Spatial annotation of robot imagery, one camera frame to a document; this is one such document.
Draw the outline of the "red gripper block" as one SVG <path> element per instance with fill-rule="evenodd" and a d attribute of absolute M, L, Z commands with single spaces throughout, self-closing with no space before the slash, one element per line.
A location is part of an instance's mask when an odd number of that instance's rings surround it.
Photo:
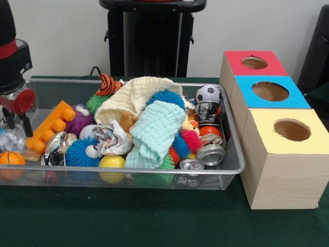
<path fill-rule="evenodd" d="M 12 98 L 1 96 L 1 105 L 4 107 L 3 114 L 8 128 L 11 130 L 15 129 L 15 114 L 18 114 L 23 121 L 26 137 L 32 137 L 33 130 L 30 119 L 26 116 L 25 112 L 30 110 L 34 103 L 35 93 L 31 89 L 23 89 Z"/>

